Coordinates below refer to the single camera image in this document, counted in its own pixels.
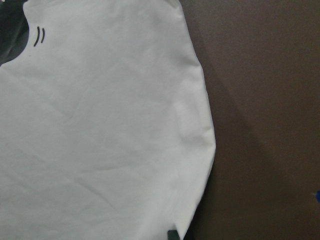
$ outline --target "brown surface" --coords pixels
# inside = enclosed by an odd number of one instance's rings
[[[195,239],[320,239],[320,1],[181,3],[217,142]]]

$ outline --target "white t-shirt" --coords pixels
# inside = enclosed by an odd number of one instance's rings
[[[27,46],[0,67],[0,239],[182,238],[215,138],[179,1],[23,10]]]

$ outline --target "blue object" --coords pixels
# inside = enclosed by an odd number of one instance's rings
[[[317,191],[315,194],[315,198],[318,201],[318,203],[320,203],[320,191]]]

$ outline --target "black marking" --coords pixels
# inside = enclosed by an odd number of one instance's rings
[[[37,27],[36,29],[38,30],[38,36],[37,36],[36,41],[35,41],[35,43],[33,45],[34,47],[37,45],[37,43],[39,41],[39,37],[40,37],[40,27]]]
[[[44,28],[42,28],[42,39],[41,39],[41,43],[43,43],[44,42],[44,40],[45,40],[45,29]]]

